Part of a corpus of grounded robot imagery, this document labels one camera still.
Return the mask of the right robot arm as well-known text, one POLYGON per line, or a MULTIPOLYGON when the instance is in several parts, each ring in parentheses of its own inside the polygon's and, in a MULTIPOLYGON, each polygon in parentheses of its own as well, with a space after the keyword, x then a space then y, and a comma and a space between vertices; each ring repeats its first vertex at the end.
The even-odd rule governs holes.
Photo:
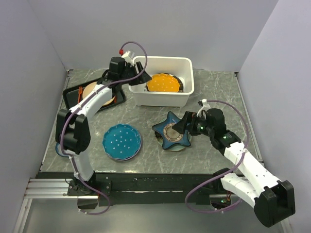
POLYGON ((187 199, 210 183, 217 193, 229 191, 248 203, 265 227, 272 227, 295 214, 293 185, 281 181, 254 158, 246 144, 227 129, 220 109, 212 108, 203 114, 185 112, 173 129, 180 134, 208 136, 212 146, 234 164, 233 168, 220 170, 195 187, 186 195, 187 199))

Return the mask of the purple plastic plate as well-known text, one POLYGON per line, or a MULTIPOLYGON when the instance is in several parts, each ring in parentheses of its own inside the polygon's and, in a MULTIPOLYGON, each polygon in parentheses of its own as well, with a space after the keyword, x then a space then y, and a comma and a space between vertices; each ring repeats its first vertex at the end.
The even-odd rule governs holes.
POLYGON ((107 156, 115 161, 128 161, 136 157, 140 148, 133 151, 129 148, 126 149, 125 153, 120 150, 116 150, 116 148, 112 148, 109 153, 106 152, 107 156))

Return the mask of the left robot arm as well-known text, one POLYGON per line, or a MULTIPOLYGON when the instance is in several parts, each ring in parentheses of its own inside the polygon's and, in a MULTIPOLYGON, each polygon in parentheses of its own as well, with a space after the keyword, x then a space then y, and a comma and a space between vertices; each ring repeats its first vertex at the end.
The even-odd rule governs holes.
POLYGON ((97 188, 95 172, 86 151, 91 141, 88 121, 123 84, 138 85, 151 80, 146 67, 126 55, 113 57, 91 92, 78 104, 60 110, 57 115, 55 140, 61 152, 69 157, 74 177, 80 181, 79 189, 86 195, 93 194, 97 188))

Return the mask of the blue polka dot plate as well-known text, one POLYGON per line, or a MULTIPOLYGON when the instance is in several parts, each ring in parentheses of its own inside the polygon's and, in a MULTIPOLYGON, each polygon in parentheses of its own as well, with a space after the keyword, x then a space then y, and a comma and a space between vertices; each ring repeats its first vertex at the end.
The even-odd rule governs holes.
POLYGON ((103 148, 116 161, 133 158, 140 150, 142 139, 138 130, 128 124, 112 126, 103 137, 103 148))

